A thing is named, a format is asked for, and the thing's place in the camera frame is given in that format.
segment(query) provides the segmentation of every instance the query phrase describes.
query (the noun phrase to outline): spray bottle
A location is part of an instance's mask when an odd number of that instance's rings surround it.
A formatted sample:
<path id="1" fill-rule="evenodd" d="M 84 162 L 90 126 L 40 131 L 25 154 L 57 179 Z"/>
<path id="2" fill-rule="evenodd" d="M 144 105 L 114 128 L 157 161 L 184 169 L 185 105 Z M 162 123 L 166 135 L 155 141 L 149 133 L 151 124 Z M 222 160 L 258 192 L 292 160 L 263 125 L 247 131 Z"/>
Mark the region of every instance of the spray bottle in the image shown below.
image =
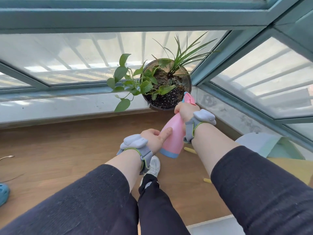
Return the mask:
<path id="1" fill-rule="evenodd" d="M 195 100 L 188 92 L 184 93 L 184 99 L 182 102 L 195 104 Z M 179 113 L 175 114 L 163 127 L 162 131 L 168 127 L 173 128 L 172 134 L 164 142 L 160 153 L 170 158 L 177 158 L 178 154 L 184 146 L 184 136 L 186 135 L 185 130 L 182 128 L 184 121 L 182 120 Z"/>

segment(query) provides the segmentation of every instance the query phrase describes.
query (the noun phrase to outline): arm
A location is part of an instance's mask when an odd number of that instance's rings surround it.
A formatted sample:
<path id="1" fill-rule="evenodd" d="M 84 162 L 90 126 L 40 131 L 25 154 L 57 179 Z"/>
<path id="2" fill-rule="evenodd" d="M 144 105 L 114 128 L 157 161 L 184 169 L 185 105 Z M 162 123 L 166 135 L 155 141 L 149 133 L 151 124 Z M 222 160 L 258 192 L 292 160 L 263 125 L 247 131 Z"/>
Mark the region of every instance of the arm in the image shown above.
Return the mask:
<path id="1" fill-rule="evenodd" d="M 171 134 L 149 129 L 141 133 L 153 153 Z M 126 204 L 142 162 L 128 149 L 42 201 L 0 230 L 0 234 L 107 234 Z"/>
<path id="2" fill-rule="evenodd" d="M 180 103 L 175 112 L 186 122 L 199 109 Z M 246 234 L 313 234 L 312 188 L 208 123 L 192 145 Z"/>

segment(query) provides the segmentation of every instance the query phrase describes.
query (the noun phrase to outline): black pants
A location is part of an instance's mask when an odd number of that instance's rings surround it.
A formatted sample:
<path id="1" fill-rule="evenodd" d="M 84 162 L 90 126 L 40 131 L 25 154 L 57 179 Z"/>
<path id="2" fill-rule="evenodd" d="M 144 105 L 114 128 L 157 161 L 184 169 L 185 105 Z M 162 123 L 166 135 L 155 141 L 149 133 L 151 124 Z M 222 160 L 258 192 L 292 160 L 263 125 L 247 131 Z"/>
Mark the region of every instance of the black pants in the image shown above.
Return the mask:
<path id="1" fill-rule="evenodd" d="M 132 194 L 129 195 L 111 235 L 137 235 L 139 220 L 141 235 L 190 235 L 155 176 L 146 174 L 143 177 L 139 193 L 138 203 Z"/>

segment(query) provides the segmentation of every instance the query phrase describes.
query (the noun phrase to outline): gray wrist strap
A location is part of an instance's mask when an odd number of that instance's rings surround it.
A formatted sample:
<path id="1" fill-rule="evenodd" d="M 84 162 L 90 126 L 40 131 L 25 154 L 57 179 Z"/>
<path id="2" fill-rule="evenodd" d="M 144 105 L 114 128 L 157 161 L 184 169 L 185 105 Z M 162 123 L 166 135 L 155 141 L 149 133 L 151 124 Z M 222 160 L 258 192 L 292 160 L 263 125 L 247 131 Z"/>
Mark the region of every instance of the gray wrist strap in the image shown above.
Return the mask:
<path id="1" fill-rule="evenodd" d="M 144 146 L 144 147 L 139 148 L 139 149 L 136 149 L 136 148 L 127 148 L 127 149 L 135 149 L 136 151 L 139 152 L 140 159 L 142 161 L 142 169 L 141 169 L 139 175 L 143 175 L 144 173 L 146 173 L 150 169 L 150 162 L 151 162 L 151 158 L 153 156 L 153 153 L 151 152 L 149 147 Z M 120 149 L 116 155 L 120 154 L 121 152 L 123 152 L 125 150 Z"/>
<path id="2" fill-rule="evenodd" d="M 186 136 L 184 137 L 184 143 L 189 143 L 194 138 L 194 129 L 198 126 L 198 124 L 203 121 L 198 120 L 195 117 L 192 117 L 190 121 L 187 121 L 186 124 Z"/>

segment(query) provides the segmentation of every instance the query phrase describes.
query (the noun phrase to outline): person's right hand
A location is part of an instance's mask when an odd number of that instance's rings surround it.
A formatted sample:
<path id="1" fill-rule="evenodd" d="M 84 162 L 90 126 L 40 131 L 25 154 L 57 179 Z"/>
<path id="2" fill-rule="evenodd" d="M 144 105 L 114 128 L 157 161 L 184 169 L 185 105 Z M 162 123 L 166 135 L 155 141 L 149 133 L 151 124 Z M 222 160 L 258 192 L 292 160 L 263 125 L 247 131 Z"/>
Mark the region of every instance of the person's right hand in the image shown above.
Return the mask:
<path id="1" fill-rule="evenodd" d="M 179 102 L 178 105 L 175 107 L 174 113 L 180 113 L 183 121 L 186 123 L 189 121 L 193 116 L 195 111 L 199 111 L 200 107 L 190 103 L 182 103 Z"/>

